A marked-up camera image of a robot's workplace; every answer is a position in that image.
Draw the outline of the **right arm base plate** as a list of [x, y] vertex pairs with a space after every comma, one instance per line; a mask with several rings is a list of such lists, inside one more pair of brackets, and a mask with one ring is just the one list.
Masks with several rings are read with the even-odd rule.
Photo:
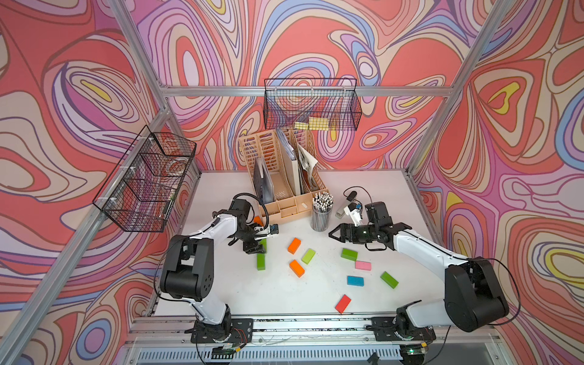
[[373, 317], [365, 329], [372, 331], [378, 342], [431, 343], [436, 340], [435, 331], [431, 327], [414, 327], [401, 317]]

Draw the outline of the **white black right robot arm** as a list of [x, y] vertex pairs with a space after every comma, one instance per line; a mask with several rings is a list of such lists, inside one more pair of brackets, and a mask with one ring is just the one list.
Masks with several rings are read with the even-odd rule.
[[393, 328], [397, 336], [407, 339], [415, 331], [435, 325], [473, 332], [509, 314], [508, 302], [489, 259], [457, 254], [422, 237], [410, 225], [395, 223], [383, 202], [370, 203], [365, 209], [367, 224], [342, 223], [328, 236], [340, 243], [381, 243], [415, 260], [444, 283], [442, 297], [414, 301], [396, 310]]

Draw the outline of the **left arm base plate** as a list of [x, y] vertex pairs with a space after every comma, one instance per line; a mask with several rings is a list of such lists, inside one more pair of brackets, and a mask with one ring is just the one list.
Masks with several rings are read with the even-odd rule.
[[191, 329], [185, 331], [190, 334], [193, 344], [235, 344], [245, 345], [252, 341], [254, 321], [251, 318], [232, 319], [230, 324], [208, 325], [196, 321]]

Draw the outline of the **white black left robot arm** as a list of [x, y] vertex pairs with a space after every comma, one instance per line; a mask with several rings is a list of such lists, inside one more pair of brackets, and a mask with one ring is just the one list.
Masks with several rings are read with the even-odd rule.
[[205, 325], [230, 322], [228, 305], [211, 294], [215, 246], [224, 241], [230, 246], [241, 242], [246, 254], [267, 251], [261, 240], [271, 234], [269, 219], [264, 224], [249, 220], [252, 204], [248, 199], [260, 201], [254, 194], [239, 193], [229, 208], [216, 211], [201, 229], [170, 240], [158, 287], [174, 301], [189, 304]]

